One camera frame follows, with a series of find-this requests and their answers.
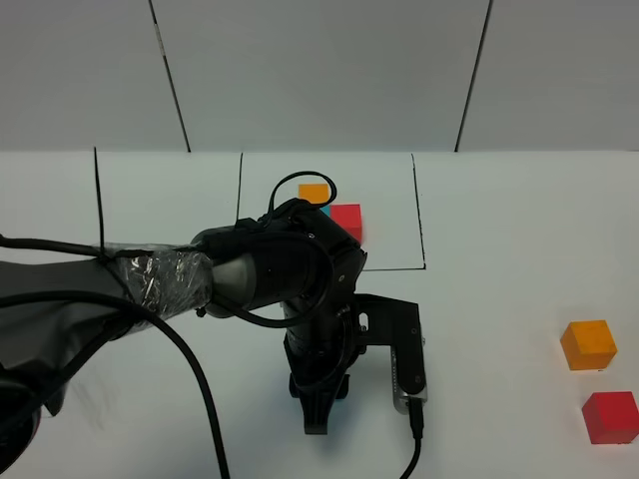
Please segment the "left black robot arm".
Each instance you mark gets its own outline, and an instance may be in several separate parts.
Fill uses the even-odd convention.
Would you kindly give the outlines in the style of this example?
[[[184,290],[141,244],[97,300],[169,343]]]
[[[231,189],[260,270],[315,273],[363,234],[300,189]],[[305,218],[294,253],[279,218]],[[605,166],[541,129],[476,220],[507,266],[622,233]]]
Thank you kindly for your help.
[[[194,352],[168,320],[188,311],[285,331],[293,396],[305,431],[323,434],[361,352],[353,310],[366,255],[359,242],[302,200],[259,219],[199,233],[188,244],[2,238],[4,247],[67,253],[68,262],[1,265],[1,465],[33,441],[43,411],[61,410],[69,380],[105,344],[162,330],[203,394],[223,477],[230,474],[213,395]]]

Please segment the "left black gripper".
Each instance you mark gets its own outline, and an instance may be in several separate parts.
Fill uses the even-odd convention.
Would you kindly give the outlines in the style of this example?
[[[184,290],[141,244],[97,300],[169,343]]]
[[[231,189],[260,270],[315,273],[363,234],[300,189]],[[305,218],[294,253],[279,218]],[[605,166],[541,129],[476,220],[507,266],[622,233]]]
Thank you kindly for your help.
[[[348,395],[348,369],[359,356],[359,313],[351,293],[320,309],[310,322],[289,328],[284,347],[291,369],[289,392],[301,403],[305,434],[327,434],[331,391]]]

